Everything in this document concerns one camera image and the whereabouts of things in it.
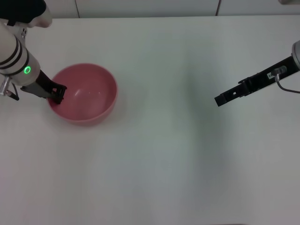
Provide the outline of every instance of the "white table surface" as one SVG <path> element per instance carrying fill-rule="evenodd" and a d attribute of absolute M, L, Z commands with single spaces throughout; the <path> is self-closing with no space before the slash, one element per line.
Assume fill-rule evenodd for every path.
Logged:
<path fill-rule="evenodd" d="M 300 16 L 57 19 L 29 51 L 53 77 L 90 62 L 116 77 L 111 116 L 60 120 L 1 99 L 1 225 L 249 225 L 300 221 L 300 95 L 214 97 L 290 56 Z M 299 75 L 282 81 L 300 89 Z"/>

